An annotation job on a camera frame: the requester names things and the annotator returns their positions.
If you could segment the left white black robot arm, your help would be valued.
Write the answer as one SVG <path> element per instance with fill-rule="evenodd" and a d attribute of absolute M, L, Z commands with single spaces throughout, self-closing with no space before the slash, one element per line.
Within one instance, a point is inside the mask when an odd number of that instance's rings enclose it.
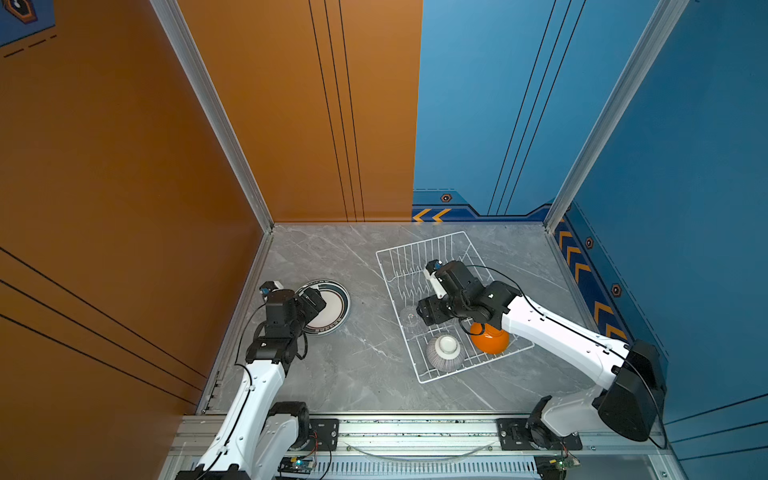
<path fill-rule="evenodd" d="M 304 402 L 277 402 L 292 362 L 306 358 L 299 342 L 305 327 L 326 307 L 322 295 L 268 281 L 260 287 L 265 319 L 255 328 L 244 360 L 235 366 L 243 376 L 239 390 L 211 445 L 178 479 L 272 479 L 289 450 L 309 437 Z"/>

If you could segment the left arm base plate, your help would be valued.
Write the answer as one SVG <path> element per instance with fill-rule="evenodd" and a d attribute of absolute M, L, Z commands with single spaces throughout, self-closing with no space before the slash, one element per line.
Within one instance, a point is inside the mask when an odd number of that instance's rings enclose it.
<path fill-rule="evenodd" d="M 330 417 L 311 417 L 308 423 L 308 436 L 300 445 L 300 450 L 309 452 L 317 448 L 321 452 L 335 452 L 338 447 L 340 420 Z"/>

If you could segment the green rimmed white plate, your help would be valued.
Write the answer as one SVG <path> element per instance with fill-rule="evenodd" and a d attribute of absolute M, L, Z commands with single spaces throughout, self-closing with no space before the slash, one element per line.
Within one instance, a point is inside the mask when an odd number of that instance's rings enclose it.
<path fill-rule="evenodd" d="M 326 335 L 338 330 L 350 311 L 351 301 L 347 289 L 334 280 L 316 279 L 300 287 L 298 293 L 303 294 L 309 289 L 317 290 L 326 306 L 305 326 L 304 331 L 309 335 Z"/>

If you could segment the white wire dish rack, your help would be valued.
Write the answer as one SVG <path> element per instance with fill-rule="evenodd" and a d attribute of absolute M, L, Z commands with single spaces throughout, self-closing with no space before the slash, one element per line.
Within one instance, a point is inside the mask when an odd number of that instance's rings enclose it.
<path fill-rule="evenodd" d="M 478 349 L 472 343 L 472 337 L 466 334 L 470 327 L 468 320 L 451 319 L 440 325 L 428 326 L 417 314 L 417 303 L 434 293 L 424 276 L 424 267 L 430 260 L 443 263 L 460 260 L 483 283 L 488 284 L 495 279 L 491 272 L 483 268 L 485 262 L 466 232 L 440 235 L 379 250 L 376 258 L 419 383 L 434 382 L 533 348 L 531 341 L 512 334 L 503 352 L 489 354 Z M 450 372 L 437 369 L 428 360 L 429 343 L 443 335 L 454 337 L 462 351 L 462 364 Z"/>

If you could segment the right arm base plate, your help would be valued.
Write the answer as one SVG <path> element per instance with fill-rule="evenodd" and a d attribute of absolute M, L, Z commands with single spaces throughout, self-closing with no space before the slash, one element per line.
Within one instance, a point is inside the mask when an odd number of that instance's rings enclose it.
<path fill-rule="evenodd" d="M 497 436 L 504 451 L 544 451 L 583 449 L 577 434 L 559 437 L 541 423 L 528 425 L 523 418 L 499 418 L 496 420 Z"/>

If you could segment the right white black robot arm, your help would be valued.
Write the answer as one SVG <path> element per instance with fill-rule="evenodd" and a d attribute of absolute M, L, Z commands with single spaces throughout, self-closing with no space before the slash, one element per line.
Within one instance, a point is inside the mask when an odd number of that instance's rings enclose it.
<path fill-rule="evenodd" d="M 512 337 L 522 337 L 593 383 L 567 396 L 542 397 L 526 421 L 530 443 L 549 449 L 569 435 L 603 428 L 635 442 L 650 440 L 667 391 L 654 345 L 593 332 L 549 312 L 511 278 L 483 284 L 474 269 L 458 260 L 426 264 L 424 275 L 434 293 L 416 306 L 426 325 L 455 320 L 474 348 L 488 355 L 503 353 Z"/>

